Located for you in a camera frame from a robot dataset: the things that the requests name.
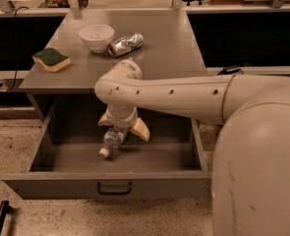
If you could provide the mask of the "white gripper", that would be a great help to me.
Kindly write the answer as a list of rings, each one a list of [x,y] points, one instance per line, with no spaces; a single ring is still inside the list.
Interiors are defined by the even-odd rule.
[[[106,112],[98,120],[97,125],[114,125],[121,128],[131,127],[130,132],[140,137],[145,142],[147,142],[150,137],[150,131],[145,122],[138,117],[136,107],[109,105]]]

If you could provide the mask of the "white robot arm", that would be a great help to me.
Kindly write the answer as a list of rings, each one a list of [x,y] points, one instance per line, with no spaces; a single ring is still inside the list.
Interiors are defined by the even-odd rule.
[[[95,84],[103,125],[137,108],[218,124],[212,164],[214,236],[290,236],[290,77],[220,75],[145,80],[122,61]]]

